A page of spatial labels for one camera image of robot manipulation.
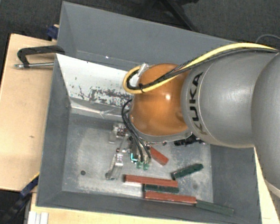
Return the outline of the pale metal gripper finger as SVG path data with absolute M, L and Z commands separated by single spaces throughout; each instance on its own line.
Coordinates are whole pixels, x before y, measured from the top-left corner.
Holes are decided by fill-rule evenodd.
M 119 178 L 123 168 L 123 154 L 116 153 L 111 161 L 110 169 L 105 174 L 106 180 L 116 180 Z
M 120 122 L 113 123 L 113 126 L 110 131 L 110 135 L 109 135 L 109 142 L 115 143 L 115 141 L 117 139 L 123 139 L 125 137 L 126 131 L 127 131 L 127 129 L 123 123 L 120 123 Z

